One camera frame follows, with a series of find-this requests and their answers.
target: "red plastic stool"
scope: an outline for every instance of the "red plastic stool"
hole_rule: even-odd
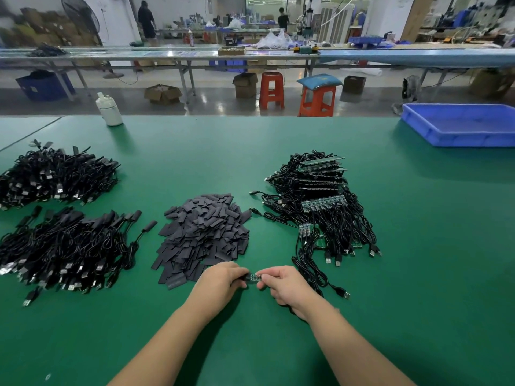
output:
[[[306,93],[308,89],[306,87],[302,90],[302,101],[300,103],[299,116],[313,116],[313,117],[326,117],[333,116],[334,111],[334,98],[336,96],[336,86],[323,86],[319,89],[313,90],[313,100],[306,103]],[[332,92],[333,98],[331,99],[331,105],[323,102],[323,96],[326,92]]]
[[[273,90],[270,89],[271,81],[275,83]],[[266,71],[261,75],[260,109],[267,110],[268,103],[271,101],[280,103],[281,108],[284,108],[283,75],[278,71]]]

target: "black floor fan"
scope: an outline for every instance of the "black floor fan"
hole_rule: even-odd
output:
[[[73,24],[82,31],[89,32],[91,35],[94,35],[99,44],[102,43],[102,40],[98,36],[98,32],[100,30],[98,19],[90,6],[87,5],[84,0],[61,0],[61,4],[63,5],[64,12],[68,16],[68,19],[70,19]],[[104,78],[114,79],[123,76],[123,73],[115,73],[112,69],[109,69],[109,73],[107,73]]]

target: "spray can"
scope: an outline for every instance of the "spray can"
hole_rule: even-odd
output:
[[[111,96],[104,96],[102,92],[98,92],[96,105],[100,111],[100,115],[102,115],[108,126],[118,126],[124,122],[118,110],[118,106]]]
[[[190,46],[194,47],[195,39],[193,38],[193,32],[191,31],[191,29],[188,30],[188,37],[190,38]]]

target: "person's left hand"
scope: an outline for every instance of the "person's left hand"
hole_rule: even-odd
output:
[[[184,303],[198,312],[204,321],[211,321],[229,303],[238,288],[246,288],[243,279],[238,279],[249,270],[234,261],[224,261],[204,271]]]

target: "person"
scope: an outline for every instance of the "person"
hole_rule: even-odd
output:
[[[148,8],[148,3],[143,0],[138,10],[138,22],[141,24],[143,29],[143,36],[148,39],[151,46],[158,46],[158,40],[156,38],[156,22],[152,12]]]
[[[186,302],[179,307],[116,375],[109,386],[164,386],[175,382],[191,346],[203,328],[247,285],[249,270],[226,261],[204,271]],[[258,271],[257,288],[270,288],[279,305],[291,306],[305,320],[340,385],[414,385],[386,357],[370,345],[293,266]]]
[[[282,28],[285,32],[288,31],[288,23],[289,17],[284,14],[284,8],[281,6],[279,8],[280,16],[277,18],[277,22],[279,23],[279,28]]]

